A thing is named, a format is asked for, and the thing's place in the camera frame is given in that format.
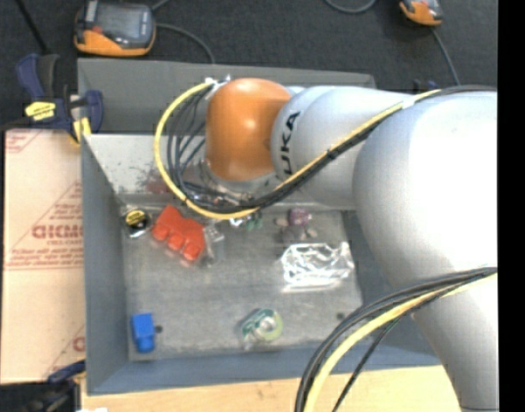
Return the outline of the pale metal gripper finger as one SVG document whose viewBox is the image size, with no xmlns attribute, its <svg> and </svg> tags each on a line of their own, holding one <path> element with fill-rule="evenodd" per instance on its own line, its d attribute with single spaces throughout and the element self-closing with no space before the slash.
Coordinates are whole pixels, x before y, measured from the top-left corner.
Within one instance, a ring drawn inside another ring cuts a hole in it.
<svg viewBox="0 0 525 412">
<path fill-rule="evenodd" d="M 221 263 L 225 258 L 225 235 L 215 225 L 209 225 L 204 229 L 206 242 L 205 264 L 212 267 Z"/>
</svg>

